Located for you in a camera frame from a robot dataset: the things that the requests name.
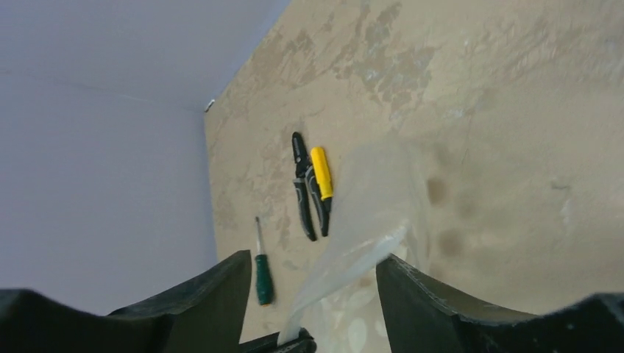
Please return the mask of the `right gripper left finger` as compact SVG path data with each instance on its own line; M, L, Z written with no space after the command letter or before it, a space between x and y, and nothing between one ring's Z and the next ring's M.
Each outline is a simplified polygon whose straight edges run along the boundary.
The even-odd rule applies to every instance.
M2 352L239 352L252 260L238 251L108 315L29 289L1 290Z

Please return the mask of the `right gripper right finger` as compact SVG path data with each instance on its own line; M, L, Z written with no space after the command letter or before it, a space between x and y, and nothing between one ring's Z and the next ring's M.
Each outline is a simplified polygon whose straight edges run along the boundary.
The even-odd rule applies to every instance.
M391 255L376 267L393 352L622 352L623 295L544 315L475 298Z

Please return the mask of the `clear zip top bag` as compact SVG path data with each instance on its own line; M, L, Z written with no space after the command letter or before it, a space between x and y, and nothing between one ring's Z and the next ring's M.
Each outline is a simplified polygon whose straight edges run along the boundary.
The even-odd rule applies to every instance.
M390 136L353 150L333 197L329 241L291 306L278 340L301 329L318 352L389 352L375 276L391 254L428 267L430 201L418 144Z

